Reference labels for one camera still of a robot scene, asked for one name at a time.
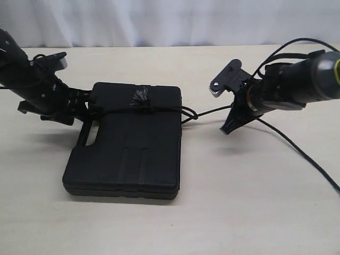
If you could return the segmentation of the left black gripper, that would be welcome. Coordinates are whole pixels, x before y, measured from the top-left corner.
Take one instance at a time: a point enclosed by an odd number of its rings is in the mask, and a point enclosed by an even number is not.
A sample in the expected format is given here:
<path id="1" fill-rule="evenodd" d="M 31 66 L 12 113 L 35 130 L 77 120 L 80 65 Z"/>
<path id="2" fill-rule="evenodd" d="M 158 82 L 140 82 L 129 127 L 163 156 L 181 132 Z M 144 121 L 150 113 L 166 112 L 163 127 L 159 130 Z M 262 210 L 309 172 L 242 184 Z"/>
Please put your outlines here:
<path id="1" fill-rule="evenodd" d="M 89 100 L 92 90 L 70 88 L 55 76 L 18 79 L 18 95 L 23 98 L 18 111 L 33 113 L 41 120 L 72 125 L 75 119 L 86 121 L 90 113 L 84 100 Z"/>

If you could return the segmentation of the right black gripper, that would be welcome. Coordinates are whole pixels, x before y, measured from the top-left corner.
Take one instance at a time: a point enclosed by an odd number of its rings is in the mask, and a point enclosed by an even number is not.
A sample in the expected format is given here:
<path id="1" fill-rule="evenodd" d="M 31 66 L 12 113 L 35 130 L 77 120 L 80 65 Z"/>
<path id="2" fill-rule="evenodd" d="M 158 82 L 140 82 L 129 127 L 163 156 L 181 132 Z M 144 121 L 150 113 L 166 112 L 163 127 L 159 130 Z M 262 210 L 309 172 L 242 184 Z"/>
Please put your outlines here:
<path id="1" fill-rule="evenodd" d="M 220 130 L 228 135 L 238 128 L 263 116 L 263 105 L 261 102 L 262 80 L 255 79 L 242 84 L 240 90 L 235 94 L 231 110 Z"/>

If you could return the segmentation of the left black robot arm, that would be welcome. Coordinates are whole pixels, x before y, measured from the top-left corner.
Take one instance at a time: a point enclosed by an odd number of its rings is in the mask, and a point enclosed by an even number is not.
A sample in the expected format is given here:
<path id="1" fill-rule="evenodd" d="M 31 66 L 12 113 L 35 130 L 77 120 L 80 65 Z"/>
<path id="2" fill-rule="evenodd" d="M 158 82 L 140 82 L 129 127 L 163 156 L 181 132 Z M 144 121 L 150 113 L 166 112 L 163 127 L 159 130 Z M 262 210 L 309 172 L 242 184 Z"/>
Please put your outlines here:
<path id="1" fill-rule="evenodd" d="M 59 52 L 29 59 L 13 37 L 1 30 L 1 88 L 23 99 L 18 111 L 65 125 L 90 118 L 86 103 L 91 92 L 71 88 L 55 74 L 67 67 L 65 57 L 66 52 Z"/>

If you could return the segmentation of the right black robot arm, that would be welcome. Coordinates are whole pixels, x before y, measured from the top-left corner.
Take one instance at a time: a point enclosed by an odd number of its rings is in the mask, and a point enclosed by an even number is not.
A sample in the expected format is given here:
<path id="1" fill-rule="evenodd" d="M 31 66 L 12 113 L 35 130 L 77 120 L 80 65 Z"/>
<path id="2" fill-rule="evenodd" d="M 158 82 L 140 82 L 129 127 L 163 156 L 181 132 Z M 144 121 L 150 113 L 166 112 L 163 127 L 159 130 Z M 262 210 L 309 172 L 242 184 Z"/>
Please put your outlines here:
<path id="1" fill-rule="evenodd" d="M 339 99 L 339 53 L 320 50 L 296 63 L 266 65 L 261 79 L 251 79 L 234 59 L 221 72 L 220 84 L 234 94 L 224 134 L 275 111 L 300 111 L 308 103 Z"/>

